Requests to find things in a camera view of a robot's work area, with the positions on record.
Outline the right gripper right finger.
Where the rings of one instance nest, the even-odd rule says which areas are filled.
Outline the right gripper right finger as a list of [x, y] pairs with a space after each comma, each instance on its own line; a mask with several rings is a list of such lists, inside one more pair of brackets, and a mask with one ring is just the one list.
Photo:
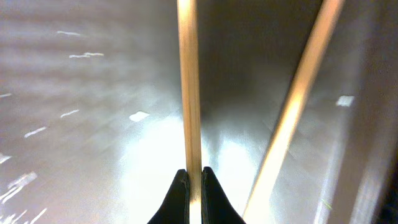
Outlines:
[[211, 167], [201, 173], [201, 223], [246, 224], [230, 204]]

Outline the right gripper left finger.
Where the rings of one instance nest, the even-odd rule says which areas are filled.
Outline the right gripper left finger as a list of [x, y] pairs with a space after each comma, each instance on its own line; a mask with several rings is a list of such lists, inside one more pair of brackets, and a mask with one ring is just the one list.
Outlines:
[[148, 224], [189, 224], [190, 181], [185, 169], [179, 169], [158, 211]]

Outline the wooden chopstick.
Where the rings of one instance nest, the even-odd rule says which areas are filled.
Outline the wooden chopstick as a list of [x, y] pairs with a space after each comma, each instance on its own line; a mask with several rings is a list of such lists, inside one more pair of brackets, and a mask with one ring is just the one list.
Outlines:
[[201, 217], [201, 121], [196, 0], [177, 0], [185, 160], [190, 180], [189, 222]]
[[265, 223], [269, 219], [269, 199], [344, 3], [345, 0], [322, 2], [253, 183], [243, 214], [246, 223]]

